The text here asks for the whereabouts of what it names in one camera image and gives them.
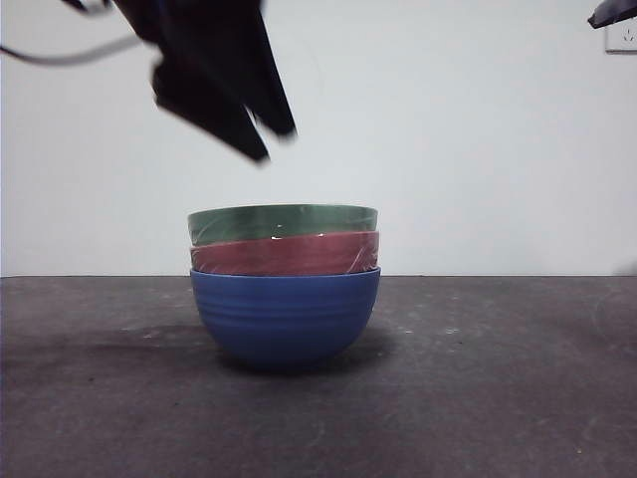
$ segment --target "black wire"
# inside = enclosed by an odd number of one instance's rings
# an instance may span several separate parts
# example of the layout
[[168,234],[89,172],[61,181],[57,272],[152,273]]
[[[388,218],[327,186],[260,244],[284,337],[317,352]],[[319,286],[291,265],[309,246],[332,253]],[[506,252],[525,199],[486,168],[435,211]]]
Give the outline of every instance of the black wire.
[[34,65],[41,65],[47,67],[72,67],[76,65],[83,65],[85,63],[95,62],[101,60],[109,55],[114,55],[128,48],[138,45],[139,39],[130,35],[128,37],[120,38],[112,42],[100,45],[85,52],[75,53],[72,55],[61,55],[55,57],[43,57],[38,55],[28,55],[26,53],[17,52],[9,47],[0,45],[0,52],[5,53],[22,62],[31,63]]

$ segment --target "dark gray table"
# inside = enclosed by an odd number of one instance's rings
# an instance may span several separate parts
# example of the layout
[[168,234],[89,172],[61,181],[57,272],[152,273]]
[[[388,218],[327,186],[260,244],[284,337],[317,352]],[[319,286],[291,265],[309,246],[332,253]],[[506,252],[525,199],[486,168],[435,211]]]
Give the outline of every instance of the dark gray table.
[[250,372],[186,278],[2,281],[8,478],[637,477],[637,278],[382,279],[363,337]]

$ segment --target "wall outlet plate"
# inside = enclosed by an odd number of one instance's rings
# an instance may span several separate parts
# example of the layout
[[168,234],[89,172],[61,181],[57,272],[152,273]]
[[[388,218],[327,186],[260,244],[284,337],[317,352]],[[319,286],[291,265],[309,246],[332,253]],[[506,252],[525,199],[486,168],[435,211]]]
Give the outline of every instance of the wall outlet plate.
[[637,17],[605,28],[606,53],[637,54]]

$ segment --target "green bowl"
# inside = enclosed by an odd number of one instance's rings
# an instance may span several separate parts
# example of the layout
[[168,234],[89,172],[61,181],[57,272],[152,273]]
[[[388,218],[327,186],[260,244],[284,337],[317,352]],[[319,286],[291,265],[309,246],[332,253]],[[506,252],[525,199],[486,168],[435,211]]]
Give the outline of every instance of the green bowl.
[[210,209],[188,216],[193,246],[215,242],[287,237],[322,232],[374,231],[378,211],[370,207],[281,204]]

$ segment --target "stacked bowls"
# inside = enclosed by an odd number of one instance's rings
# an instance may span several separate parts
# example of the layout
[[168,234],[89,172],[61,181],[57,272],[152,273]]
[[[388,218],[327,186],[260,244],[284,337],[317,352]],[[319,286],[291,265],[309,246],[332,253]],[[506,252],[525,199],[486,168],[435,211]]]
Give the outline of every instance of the stacked bowls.
[[188,216],[201,319],[229,354],[260,368],[313,365],[360,335],[375,302],[377,211],[286,204]]

